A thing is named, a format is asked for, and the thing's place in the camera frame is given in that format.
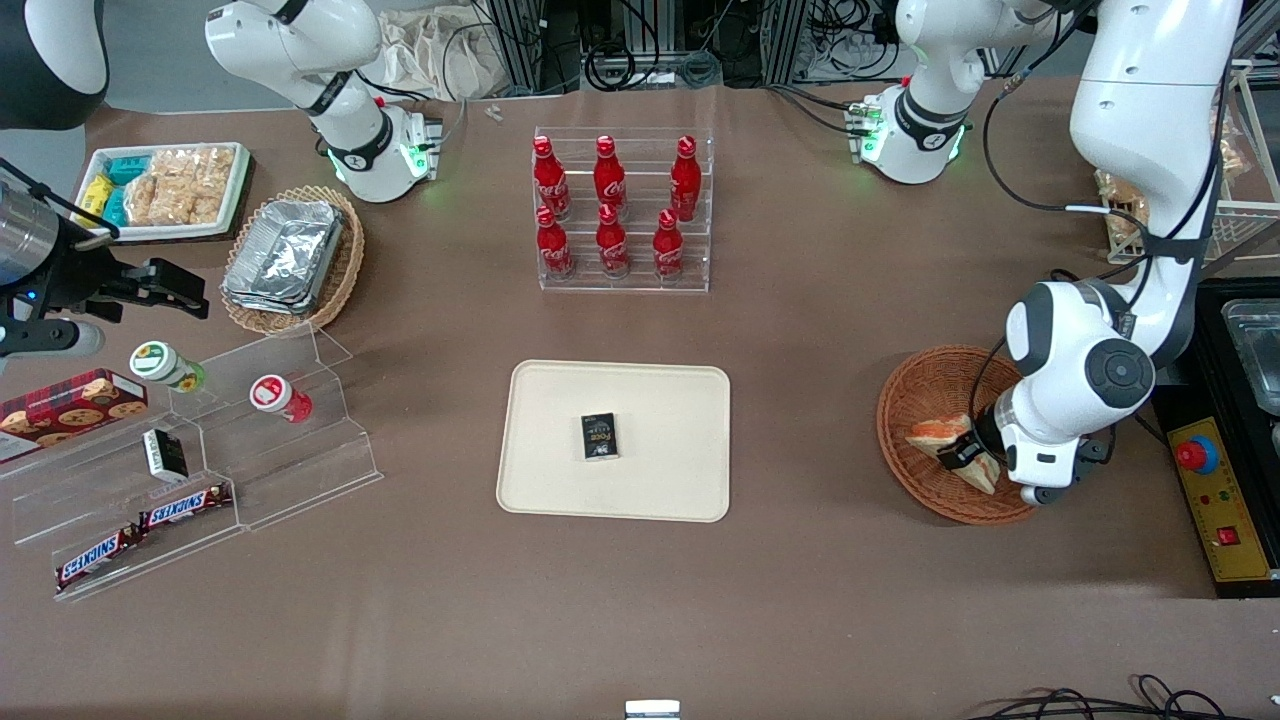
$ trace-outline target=brown table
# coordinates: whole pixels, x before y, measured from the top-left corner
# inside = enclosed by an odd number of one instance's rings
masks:
[[[997,115],[997,160],[1029,197],[1093,191],[1068,136],[1073,90],[1029,82]],[[1139,671],[1268,712],[1280,603],[1208,600],[1169,457],[1137,425],[1111,466],[1007,528],[932,515],[881,460],[872,418],[892,368],[991,343],[1051,266],[1102,269],[1097,218],[1006,199],[977,136],[937,182],[896,186],[763,91],[499,105],[500,124],[470,113],[438,182],[358,205],[369,256],[330,331],[356,355],[347,397],[385,480],[72,605],[50,600],[46,553],[0,543],[5,715],[617,717],[627,698],[675,697],[695,719],[960,717],[1044,685],[1130,700]],[[627,122],[716,128],[712,293],[544,296],[532,129]],[[102,111],[90,128],[91,147],[202,140],[252,150],[253,205],[334,184],[297,111]],[[225,252],[119,255],[196,268],[216,299]],[[97,363],[123,366],[152,336],[195,357],[253,340],[218,306],[205,323],[129,309]],[[728,516],[502,511],[507,383],[530,357],[723,368]],[[3,387],[86,366],[19,361]],[[0,536],[10,523],[0,512]]]

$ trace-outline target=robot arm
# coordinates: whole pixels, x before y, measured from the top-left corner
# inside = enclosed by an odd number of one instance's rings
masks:
[[[394,200],[429,176],[422,115],[379,106],[353,77],[381,46],[378,18],[362,0],[232,3],[209,13],[205,41],[227,72],[311,117],[338,177],[361,200]]]
[[[1041,0],[900,0],[897,31],[919,63],[910,85],[865,99],[881,119],[865,128],[860,159],[906,184],[938,177],[986,79],[978,49],[1048,40],[1070,22]]]
[[[1082,436],[1133,414],[1156,368],[1190,341],[1220,178],[1213,101],[1239,13],[1240,0],[1098,8],[1071,138],[1085,160],[1147,195],[1155,240],[1133,281],[1038,283],[1009,314],[1010,354],[1024,379],[977,424],[983,443],[1004,451],[1028,502],[1048,502],[1076,482],[1089,460]]]
[[[69,129],[97,109],[109,76],[101,23],[100,0],[0,4],[0,70],[13,85],[0,94],[0,129]],[[0,181],[0,372],[12,356],[82,356],[102,346],[97,325],[49,313],[119,322],[120,304],[131,302],[207,316],[201,278],[164,260],[120,263],[45,202],[65,200],[3,159],[0,167],[29,187]]]

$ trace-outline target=round wicker basket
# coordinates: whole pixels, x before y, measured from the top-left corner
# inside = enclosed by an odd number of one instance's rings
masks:
[[[996,495],[986,495],[905,439],[922,420],[968,411],[969,388],[986,357],[987,350],[969,345],[943,345],[908,357],[881,391],[876,434],[893,477],[925,507],[970,525],[1002,525],[1036,511],[1023,502],[1020,486],[1007,471],[1001,470]],[[982,377],[975,405],[992,402],[1019,377],[1014,363],[997,355]]]
[[[285,190],[271,200],[268,200],[268,202],[273,200],[300,200],[303,202],[323,200],[343,213],[342,234],[338,238],[338,249],[334,251],[333,263],[329,265],[329,274],[320,288],[320,301],[316,304],[316,309],[308,315],[287,315],[283,313],[250,310],[230,302],[225,295],[223,295],[223,305],[227,307],[227,313],[230,314],[232,320],[247,331],[271,334],[307,320],[312,325],[323,328],[338,316],[338,313],[351,297],[351,291],[356,287],[356,275],[360,274],[360,264],[365,259],[365,231],[360,225],[360,218],[356,215],[356,209],[352,208],[351,201],[328,187],[296,187]],[[244,245],[244,236],[248,234],[250,225],[253,224],[253,220],[257,219],[259,213],[266,208],[268,202],[253,210],[253,214],[241,227],[239,234],[236,236],[236,245],[232,246],[230,255],[227,258],[227,269],[230,269],[232,263],[236,261],[236,256]]]

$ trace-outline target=clear acrylic shelf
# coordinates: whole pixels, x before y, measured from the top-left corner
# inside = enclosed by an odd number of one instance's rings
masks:
[[[206,380],[195,393],[150,386],[152,414],[3,475],[15,488],[14,542],[51,552],[52,591],[52,569],[137,521],[138,512],[230,482],[234,505],[154,529],[55,596],[79,600],[381,479],[369,434],[347,414],[333,370],[349,357],[325,332],[303,324],[201,363]],[[248,402],[250,386],[269,373],[311,397],[305,423]],[[189,480],[174,486],[147,473],[142,433],[151,428],[182,441]]]
[[[710,128],[605,128],[605,127],[539,127],[535,135],[552,140],[556,156],[564,165],[568,181],[570,214],[561,220],[568,236],[570,251],[577,270],[567,281],[548,277],[538,246],[538,282],[548,292],[708,292],[712,278],[712,178],[716,143]],[[604,275],[599,249],[595,245],[595,138],[611,135],[618,160],[627,172],[627,214],[622,227],[627,231],[627,252],[631,273],[618,281]],[[682,135],[698,140],[698,164],[703,170],[703,187],[694,219],[680,223],[685,236],[685,272],[678,282],[658,282],[653,261],[653,234],[658,231],[658,213],[671,205],[671,167],[676,161],[676,141]],[[532,187],[534,210],[541,205],[538,188]],[[538,225],[530,215],[536,237]]]

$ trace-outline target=yellow control panel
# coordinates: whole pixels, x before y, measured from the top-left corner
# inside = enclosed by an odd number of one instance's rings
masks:
[[[1249,511],[1240,498],[1217,423],[1206,418],[1169,433],[1178,475],[1213,578],[1220,583],[1271,577]]]

